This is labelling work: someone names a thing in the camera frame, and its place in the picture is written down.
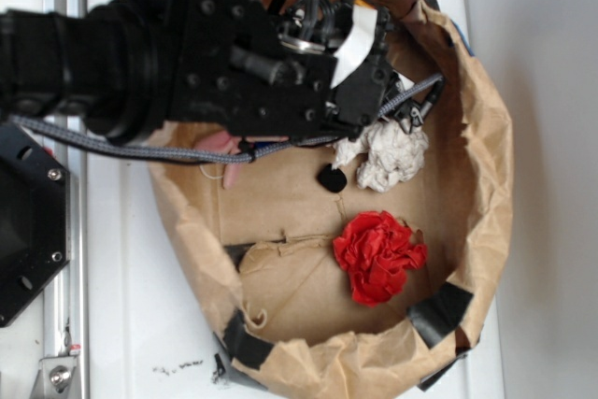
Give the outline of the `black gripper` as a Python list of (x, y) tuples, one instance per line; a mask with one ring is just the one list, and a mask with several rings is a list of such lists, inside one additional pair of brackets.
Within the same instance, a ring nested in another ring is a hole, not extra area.
[[(129, 0), (157, 45), (159, 121), (237, 136), (354, 139), (376, 118), (392, 69), (388, 9), (366, 0)], [(344, 172), (317, 175), (342, 192)]]

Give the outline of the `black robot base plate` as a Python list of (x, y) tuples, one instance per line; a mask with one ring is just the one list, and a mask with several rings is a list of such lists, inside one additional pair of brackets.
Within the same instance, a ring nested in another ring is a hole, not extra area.
[(20, 127), (1, 126), (1, 326), (66, 266), (69, 172)]

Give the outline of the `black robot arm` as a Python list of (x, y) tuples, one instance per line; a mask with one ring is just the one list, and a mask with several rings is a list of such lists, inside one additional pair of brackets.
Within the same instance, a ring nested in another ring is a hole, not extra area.
[(246, 164), (356, 140), (392, 75), (369, 0), (113, 0), (1, 17), (1, 117), (70, 146)]

